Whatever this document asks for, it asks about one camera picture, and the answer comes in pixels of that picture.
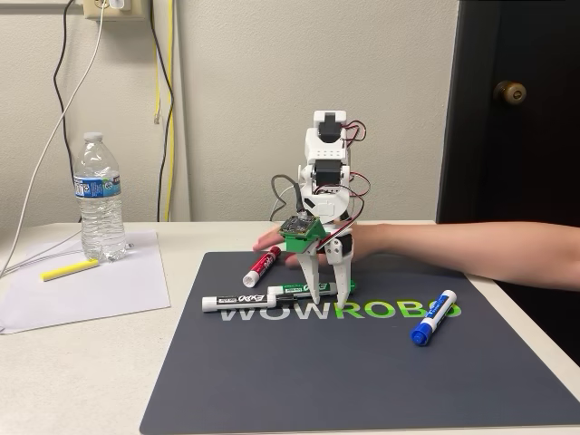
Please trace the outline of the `person's hand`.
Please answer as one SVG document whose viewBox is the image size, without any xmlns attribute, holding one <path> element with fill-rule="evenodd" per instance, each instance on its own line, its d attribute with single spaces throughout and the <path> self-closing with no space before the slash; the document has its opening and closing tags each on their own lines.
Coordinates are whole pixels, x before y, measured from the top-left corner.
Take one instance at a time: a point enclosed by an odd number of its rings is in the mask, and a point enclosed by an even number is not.
<svg viewBox="0 0 580 435">
<path fill-rule="evenodd" d="M 351 227 L 353 237 L 353 258 L 356 262 L 373 254 L 386 252 L 391 247 L 390 230 L 387 224 L 355 224 Z M 258 251 L 279 245 L 284 238 L 275 227 L 258 238 L 253 250 Z"/>
</svg>

